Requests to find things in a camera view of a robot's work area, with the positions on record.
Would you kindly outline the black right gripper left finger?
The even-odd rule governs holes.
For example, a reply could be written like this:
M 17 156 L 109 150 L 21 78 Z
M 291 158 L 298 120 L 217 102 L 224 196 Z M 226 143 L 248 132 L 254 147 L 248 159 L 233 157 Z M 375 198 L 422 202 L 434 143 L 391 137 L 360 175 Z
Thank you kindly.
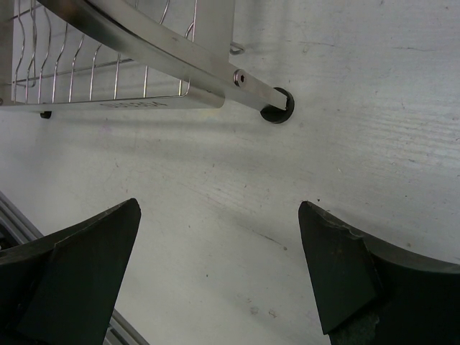
M 137 237 L 130 198 L 32 241 L 1 222 L 1 343 L 102 344 Z

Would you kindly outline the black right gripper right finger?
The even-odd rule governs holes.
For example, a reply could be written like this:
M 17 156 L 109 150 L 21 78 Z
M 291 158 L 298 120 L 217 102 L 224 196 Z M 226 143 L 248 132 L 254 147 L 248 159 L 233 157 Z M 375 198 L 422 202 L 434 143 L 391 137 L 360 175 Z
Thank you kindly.
M 459 265 L 416 254 L 304 201 L 300 235 L 332 344 L 458 344 Z

